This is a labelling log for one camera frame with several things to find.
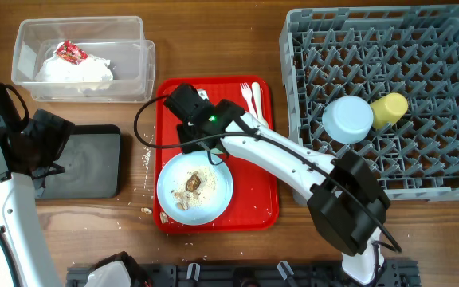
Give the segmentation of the white napkin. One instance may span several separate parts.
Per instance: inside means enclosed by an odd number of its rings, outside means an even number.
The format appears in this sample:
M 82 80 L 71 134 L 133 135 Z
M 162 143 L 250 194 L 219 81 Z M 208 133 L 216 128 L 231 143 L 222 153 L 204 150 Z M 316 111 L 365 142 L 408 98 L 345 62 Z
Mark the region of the white napkin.
M 108 59 L 89 55 L 76 65 L 55 55 L 44 61 L 34 80 L 49 83 L 89 82 L 85 89 L 107 89 L 107 84 L 96 85 L 96 82 L 114 80 L 110 64 Z

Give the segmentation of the red snack wrapper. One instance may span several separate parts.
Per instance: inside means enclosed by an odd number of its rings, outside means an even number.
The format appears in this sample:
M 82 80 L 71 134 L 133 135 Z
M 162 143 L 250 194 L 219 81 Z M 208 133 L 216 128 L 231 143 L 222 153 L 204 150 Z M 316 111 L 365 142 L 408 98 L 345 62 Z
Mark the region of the red snack wrapper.
M 88 54 L 71 41 L 60 44 L 56 50 L 56 55 L 74 65 L 79 65 L 88 58 Z

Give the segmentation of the light blue bowl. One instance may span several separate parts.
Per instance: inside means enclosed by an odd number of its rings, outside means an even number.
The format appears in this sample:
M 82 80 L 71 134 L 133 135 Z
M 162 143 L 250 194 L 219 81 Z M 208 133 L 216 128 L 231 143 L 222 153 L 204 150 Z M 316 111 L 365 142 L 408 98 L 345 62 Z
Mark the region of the light blue bowl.
M 331 102 L 322 115 L 326 133 L 342 144 L 355 144 L 365 139 L 373 124 L 371 106 L 357 96 L 344 96 Z

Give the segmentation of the yellow cup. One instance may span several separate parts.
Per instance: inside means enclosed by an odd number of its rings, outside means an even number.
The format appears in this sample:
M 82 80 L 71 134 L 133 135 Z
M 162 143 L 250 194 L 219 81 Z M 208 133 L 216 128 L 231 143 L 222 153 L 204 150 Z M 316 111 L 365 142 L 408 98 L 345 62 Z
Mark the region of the yellow cup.
M 399 93 L 390 93 L 370 104 L 374 114 L 372 127 L 383 128 L 386 124 L 395 124 L 408 110 L 407 99 Z

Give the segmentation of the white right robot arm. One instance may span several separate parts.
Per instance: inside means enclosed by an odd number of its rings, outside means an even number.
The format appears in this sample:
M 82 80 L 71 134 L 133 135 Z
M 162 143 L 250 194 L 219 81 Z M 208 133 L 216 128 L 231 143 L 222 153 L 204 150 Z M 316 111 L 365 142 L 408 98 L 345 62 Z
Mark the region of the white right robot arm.
M 354 152 L 336 158 L 301 147 L 229 100 L 165 105 L 181 122 L 183 150 L 218 148 L 257 165 L 305 199 L 317 232 L 342 252 L 343 271 L 353 281 L 376 285 L 385 262 L 381 247 L 402 250 L 384 226 L 390 200 Z M 389 242 L 381 242 L 381 236 Z

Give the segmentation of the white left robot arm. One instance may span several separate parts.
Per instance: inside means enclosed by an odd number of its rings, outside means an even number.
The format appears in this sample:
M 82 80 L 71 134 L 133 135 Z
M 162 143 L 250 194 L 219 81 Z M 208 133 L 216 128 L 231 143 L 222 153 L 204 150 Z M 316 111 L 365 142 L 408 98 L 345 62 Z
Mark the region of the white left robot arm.
M 37 110 L 28 126 L 0 125 L 0 286 L 59 286 L 35 203 L 35 182 L 50 175 L 75 125 Z

